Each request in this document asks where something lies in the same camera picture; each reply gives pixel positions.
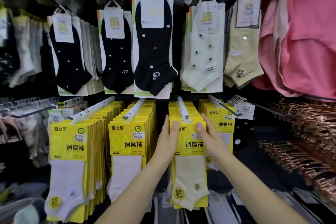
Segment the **hand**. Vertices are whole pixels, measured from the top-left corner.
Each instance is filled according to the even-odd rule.
[[[216,131],[216,128],[213,126],[208,117],[205,116],[204,113],[201,113],[201,116],[204,118],[207,124],[208,133],[205,131],[203,125],[200,122],[196,123],[196,130],[202,137],[205,148],[207,149],[210,156],[216,161],[218,160],[219,156],[223,154],[231,154],[222,137]]]
[[[153,158],[155,158],[156,161],[162,162],[165,167],[168,166],[174,156],[180,125],[179,122],[175,120],[170,133],[169,127],[169,116],[166,115],[165,123],[162,126],[162,131],[157,140],[156,149],[153,155]]]

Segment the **finger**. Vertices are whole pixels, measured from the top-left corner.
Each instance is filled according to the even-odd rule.
[[[166,139],[168,136],[169,136],[169,116],[166,115],[165,122],[162,126],[159,138]]]
[[[173,125],[171,126],[168,140],[177,140],[179,136],[179,130],[180,130],[180,124],[177,120],[174,120]]]
[[[202,123],[200,122],[196,123],[196,130],[205,143],[212,140],[211,136],[209,136],[209,134],[205,131],[205,128],[203,127]]]
[[[203,117],[203,119],[205,120],[207,127],[208,127],[208,132],[210,136],[216,136],[217,135],[217,131],[215,126],[212,124],[212,122],[208,119],[207,116],[205,116],[204,113],[201,113],[201,116]]]

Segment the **forearm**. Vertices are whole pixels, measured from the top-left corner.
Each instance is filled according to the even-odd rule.
[[[167,165],[151,159],[96,224],[140,223]]]
[[[232,154],[215,160],[258,224],[307,222]]]

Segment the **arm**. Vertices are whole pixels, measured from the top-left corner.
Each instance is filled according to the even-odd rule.
[[[196,124],[196,130],[217,167],[229,179],[254,220],[258,224],[307,224],[300,214],[231,154],[210,120],[203,113],[201,115],[207,123],[209,133],[201,123]]]
[[[179,123],[177,121],[173,123],[169,134],[169,116],[167,115],[153,157],[124,192],[99,217],[96,224],[141,222],[156,185],[174,155],[178,135]]]

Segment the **human hand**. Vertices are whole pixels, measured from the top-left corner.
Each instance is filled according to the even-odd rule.
[[[207,149],[210,156],[216,161],[218,160],[219,156],[222,156],[223,154],[231,154],[222,137],[216,131],[216,128],[208,119],[208,117],[205,116],[204,113],[201,113],[201,116],[207,124],[208,133],[200,122],[196,123],[196,130],[202,137],[205,148]]]
[[[169,116],[166,115],[165,123],[162,126],[162,131],[157,140],[156,149],[153,155],[153,158],[164,164],[165,167],[168,166],[174,156],[177,138],[179,136],[179,128],[179,122],[175,120],[169,133]]]

